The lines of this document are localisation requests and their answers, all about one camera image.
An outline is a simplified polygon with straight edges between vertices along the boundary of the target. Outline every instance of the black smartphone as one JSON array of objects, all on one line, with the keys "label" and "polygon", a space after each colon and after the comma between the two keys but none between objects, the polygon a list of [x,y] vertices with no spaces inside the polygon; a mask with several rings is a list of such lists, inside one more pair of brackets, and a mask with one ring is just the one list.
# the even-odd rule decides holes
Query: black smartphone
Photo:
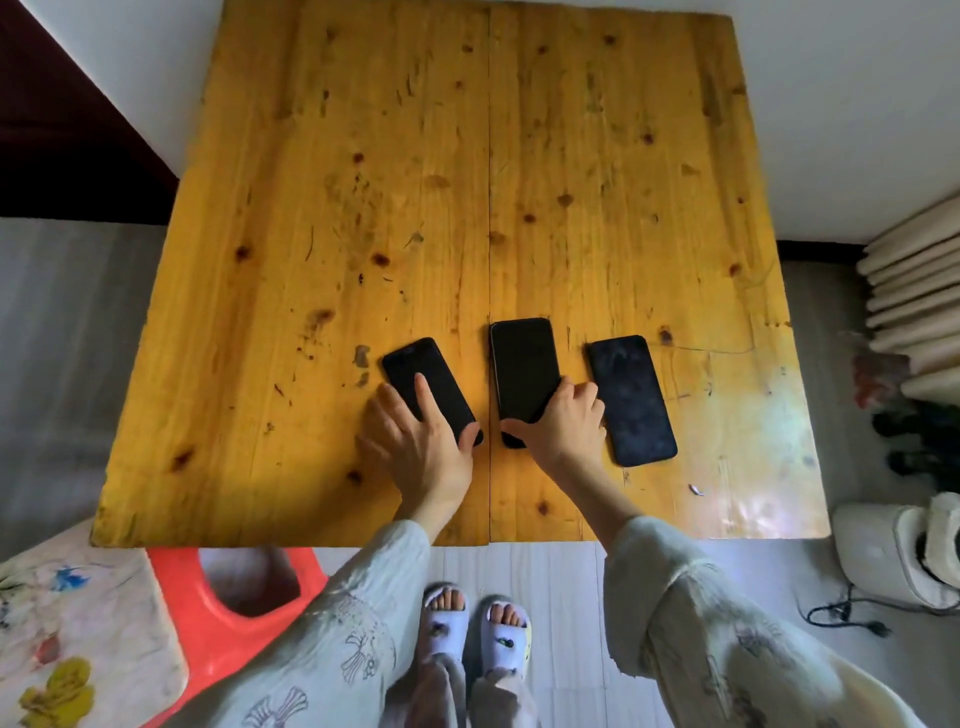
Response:
[{"label": "black smartphone", "polygon": [[607,405],[604,417],[616,462],[632,468],[674,457],[677,440],[646,340],[594,341],[587,344],[587,356],[597,397]]},{"label": "black smartphone", "polygon": [[[414,375],[417,372],[426,377],[433,399],[437,401],[440,411],[450,423],[450,429],[453,430],[458,442],[464,427],[476,422],[476,418],[470,411],[470,405],[464,399],[464,393],[460,391],[457,380],[453,378],[450,368],[446,366],[444,355],[440,353],[440,347],[433,339],[429,337],[420,339],[403,349],[390,352],[380,360],[380,363],[387,379],[410,407],[414,417],[421,422],[423,413],[420,412],[417,392],[414,389]],[[483,430],[477,433],[473,446],[476,447],[482,442]]]},{"label": "black smartphone", "polygon": [[[560,385],[560,365],[548,319],[498,321],[490,326],[490,352],[500,419],[534,423]],[[508,448],[525,447],[503,434]]]}]

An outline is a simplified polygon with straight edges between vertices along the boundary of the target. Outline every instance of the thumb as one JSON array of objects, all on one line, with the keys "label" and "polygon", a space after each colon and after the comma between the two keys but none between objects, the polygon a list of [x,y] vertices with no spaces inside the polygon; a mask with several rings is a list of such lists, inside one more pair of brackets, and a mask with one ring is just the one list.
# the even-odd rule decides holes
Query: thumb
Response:
[{"label": "thumb", "polygon": [[528,424],[522,420],[501,420],[500,421],[500,431],[506,432],[508,435],[513,435],[518,437],[520,440],[525,440],[527,430],[530,428]]},{"label": "thumb", "polygon": [[472,422],[466,427],[464,431],[460,433],[460,442],[457,443],[457,447],[460,448],[460,452],[464,455],[469,455],[473,452],[473,443],[476,442],[477,433],[480,431],[480,423]]}]

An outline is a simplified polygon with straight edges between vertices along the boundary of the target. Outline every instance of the gray floor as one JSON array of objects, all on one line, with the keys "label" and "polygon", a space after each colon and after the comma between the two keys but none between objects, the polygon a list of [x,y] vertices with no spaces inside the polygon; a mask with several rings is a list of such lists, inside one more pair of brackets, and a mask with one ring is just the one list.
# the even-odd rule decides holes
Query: gray floor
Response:
[{"label": "gray floor", "polygon": [[[0,561],[96,508],[163,233],[0,220]],[[885,469],[886,445],[852,403],[860,281],[837,266],[783,269],[828,501],[923,502],[926,484]],[[956,724],[960,620],[883,611],[894,629],[887,640],[814,630],[798,604],[832,600],[844,584],[830,541],[705,548],[761,606],[886,682],[931,728]],[[317,552],[328,572],[352,553]],[[670,725],[656,686],[618,674],[607,654],[597,545],[437,548],[431,568],[474,598],[502,593],[527,607],[536,625],[530,680],[547,728]]]}]

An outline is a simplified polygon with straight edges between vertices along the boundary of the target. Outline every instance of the radiator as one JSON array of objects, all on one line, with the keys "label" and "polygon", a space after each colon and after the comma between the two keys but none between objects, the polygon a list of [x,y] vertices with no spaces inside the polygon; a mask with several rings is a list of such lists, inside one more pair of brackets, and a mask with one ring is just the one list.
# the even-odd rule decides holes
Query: radiator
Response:
[{"label": "radiator", "polygon": [[864,250],[856,269],[873,288],[870,348],[909,357],[907,397],[960,405],[960,195]]}]

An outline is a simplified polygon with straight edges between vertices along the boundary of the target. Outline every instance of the slide sandal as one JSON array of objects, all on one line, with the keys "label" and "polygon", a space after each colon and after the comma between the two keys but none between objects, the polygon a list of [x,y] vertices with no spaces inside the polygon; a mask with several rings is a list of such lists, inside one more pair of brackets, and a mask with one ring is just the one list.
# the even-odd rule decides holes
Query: slide sandal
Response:
[{"label": "slide sandal", "polygon": [[[455,589],[464,596],[462,610],[432,610],[427,604],[444,593],[444,589]],[[417,643],[417,660],[423,662],[433,655],[450,655],[463,661],[464,644],[467,642],[467,629],[470,624],[470,600],[467,593],[456,584],[437,584],[427,589],[423,595],[423,609],[420,613],[420,637]]]},{"label": "slide sandal", "polygon": [[[527,625],[513,627],[510,624],[493,624],[490,613],[493,606],[499,604],[506,608],[510,605],[514,612]],[[523,607],[513,601],[497,599],[487,608],[480,624],[480,650],[483,657],[483,674],[492,669],[505,667],[515,670],[520,677],[526,677],[527,665],[530,664],[530,648],[533,645],[533,625]]]}]

